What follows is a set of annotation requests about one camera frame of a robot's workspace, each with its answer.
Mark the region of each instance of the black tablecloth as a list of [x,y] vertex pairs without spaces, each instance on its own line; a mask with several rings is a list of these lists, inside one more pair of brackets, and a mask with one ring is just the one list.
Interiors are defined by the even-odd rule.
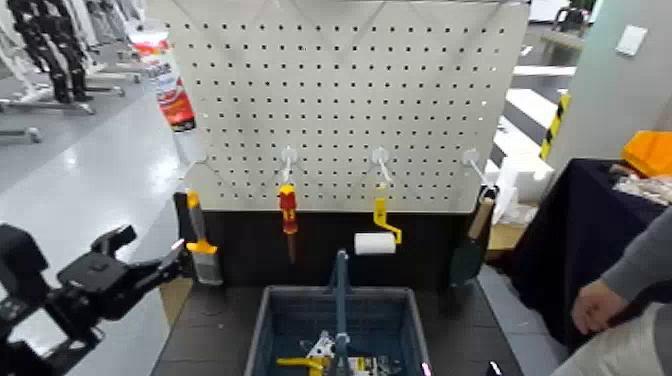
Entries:
[[550,334],[576,349],[586,338],[570,312],[581,287],[599,278],[664,207],[614,191],[604,166],[575,159],[539,208],[514,252],[512,282]]

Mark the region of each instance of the paint roller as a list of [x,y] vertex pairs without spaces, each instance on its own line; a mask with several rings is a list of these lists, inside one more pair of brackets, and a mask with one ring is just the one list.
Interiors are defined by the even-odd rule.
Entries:
[[390,232],[355,234],[355,254],[385,255],[393,254],[397,244],[401,244],[401,230],[387,223],[385,199],[378,197],[373,208],[373,223]]
[[205,237],[205,218],[201,210],[201,200],[198,193],[191,189],[187,190],[187,208],[196,234],[196,243],[187,243],[187,249],[194,259],[198,281],[206,285],[221,285],[223,280],[217,247],[211,245]]

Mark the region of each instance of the gray plastic basket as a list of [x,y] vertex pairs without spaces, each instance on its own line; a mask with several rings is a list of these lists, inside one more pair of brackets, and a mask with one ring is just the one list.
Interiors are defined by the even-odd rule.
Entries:
[[[279,367],[275,359],[305,357],[301,340],[336,334],[336,297],[326,287],[269,286],[264,291],[245,376],[307,375],[304,367]],[[346,296],[349,356],[399,360],[398,376],[423,376],[427,345],[415,296],[407,288],[353,288]]]

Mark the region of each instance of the yellow tool handle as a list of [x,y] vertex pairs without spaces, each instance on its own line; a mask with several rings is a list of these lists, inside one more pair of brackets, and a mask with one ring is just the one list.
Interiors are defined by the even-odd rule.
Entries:
[[191,252],[210,255],[216,253],[217,247],[211,245],[205,236],[205,218],[203,217],[203,210],[201,210],[201,200],[198,197],[198,193],[191,189],[187,190],[187,208],[189,210],[191,226],[196,234],[196,243],[187,243],[187,249]]
[[471,223],[469,232],[467,233],[469,239],[476,240],[481,234],[481,231],[483,231],[483,226],[485,226],[485,222],[488,220],[490,212],[492,212],[493,206],[495,206],[495,200],[489,197],[486,197],[481,201],[478,212],[476,212],[474,221]]
[[373,223],[378,227],[394,233],[394,242],[396,244],[401,244],[401,230],[387,223],[387,208],[385,206],[384,198],[378,197],[374,201]]
[[308,358],[278,358],[275,360],[275,364],[279,366],[303,366],[318,371],[322,371],[324,369],[321,364]]

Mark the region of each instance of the person's arm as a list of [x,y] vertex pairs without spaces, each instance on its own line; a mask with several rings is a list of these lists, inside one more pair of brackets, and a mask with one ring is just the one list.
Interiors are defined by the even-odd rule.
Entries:
[[602,279],[628,301],[654,283],[672,279],[672,208],[628,245],[623,257]]
[[629,301],[654,283],[672,279],[672,208],[656,218],[626,248],[602,278],[579,291],[572,319],[583,334],[601,331]]

